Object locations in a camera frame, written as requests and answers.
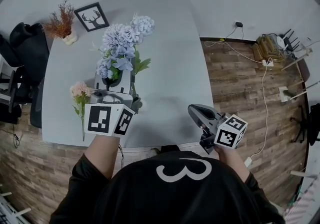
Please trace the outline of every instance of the white table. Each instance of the white table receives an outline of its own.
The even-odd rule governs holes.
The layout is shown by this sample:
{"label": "white table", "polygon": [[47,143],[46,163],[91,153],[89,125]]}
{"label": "white table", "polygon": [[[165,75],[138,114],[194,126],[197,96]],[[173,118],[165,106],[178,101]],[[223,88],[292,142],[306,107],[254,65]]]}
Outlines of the white table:
{"label": "white table", "polygon": [[[121,139],[123,147],[149,147],[197,142],[201,130],[188,114],[189,104],[213,106],[207,66],[188,0],[101,0],[110,24],[129,23],[135,12],[155,21],[155,32],[138,46],[150,68],[137,74],[135,88],[146,101],[145,112],[135,115]],[[74,112],[69,88],[77,81],[92,85],[105,29],[87,32],[75,22],[78,41],[67,46],[53,42],[44,80],[42,100],[43,140],[89,146],[82,139],[80,118]]]}

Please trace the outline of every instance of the plant pot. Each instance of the plant pot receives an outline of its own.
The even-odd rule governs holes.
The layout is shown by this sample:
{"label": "plant pot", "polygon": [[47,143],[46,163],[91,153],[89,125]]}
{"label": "plant pot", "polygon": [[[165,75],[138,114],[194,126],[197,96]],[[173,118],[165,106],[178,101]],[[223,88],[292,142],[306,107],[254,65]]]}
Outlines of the plant pot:
{"label": "plant pot", "polygon": [[76,42],[77,39],[78,36],[76,35],[76,31],[73,28],[71,28],[71,33],[68,36],[62,38],[64,43],[66,43],[67,45],[71,45],[73,42]]}

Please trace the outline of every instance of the number 3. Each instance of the number 3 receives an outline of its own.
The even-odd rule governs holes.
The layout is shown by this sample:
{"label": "number 3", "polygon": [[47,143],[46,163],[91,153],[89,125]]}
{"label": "number 3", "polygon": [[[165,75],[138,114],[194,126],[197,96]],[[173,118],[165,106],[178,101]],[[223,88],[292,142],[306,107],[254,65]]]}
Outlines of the number 3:
{"label": "number 3", "polygon": [[180,179],[182,179],[185,175],[187,175],[189,178],[192,178],[193,180],[202,180],[205,177],[207,177],[212,170],[212,166],[208,161],[202,160],[202,159],[194,159],[194,158],[180,158],[180,160],[192,160],[192,161],[198,161],[202,162],[205,165],[205,171],[201,174],[196,174],[191,171],[185,166],[181,172],[179,172],[177,175],[174,176],[167,176],[163,172],[165,167],[163,165],[160,165],[156,168],[156,172],[158,176],[165,182],[176,182]]}

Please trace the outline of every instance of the chair backrest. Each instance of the chair backrest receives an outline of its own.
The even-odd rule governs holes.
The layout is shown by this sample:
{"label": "chair backrest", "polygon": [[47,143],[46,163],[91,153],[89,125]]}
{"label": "chair backrest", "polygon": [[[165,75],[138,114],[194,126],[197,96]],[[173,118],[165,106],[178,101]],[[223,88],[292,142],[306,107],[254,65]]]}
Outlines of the chair backrest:
{"label": "chair backrest", "polygon": [[11,45],[0,34],[0,54],[11,67],[23,66]]}
{"label": "chair backrest", "polygon": [[49,59],[46,36],[41,24],[19,23],[10,34],[10,44],[35,82],[45,77]]}

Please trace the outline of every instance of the dried plant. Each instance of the dried plant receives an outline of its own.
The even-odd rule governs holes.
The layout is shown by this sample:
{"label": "dried plant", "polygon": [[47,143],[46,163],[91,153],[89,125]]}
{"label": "dried plant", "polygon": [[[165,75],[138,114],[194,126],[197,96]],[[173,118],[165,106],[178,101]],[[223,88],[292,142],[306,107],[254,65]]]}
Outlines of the dried plant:
{"label": "dried plant", "polygon": [[75,14],[74,7],[67,2],[68,0],[64,0],[62,4],[59,4],[59,17],[56,12],[53,12],[50,15],[50,23],[43,24],[44,30],[53,38],[65,38],[71,33]]}

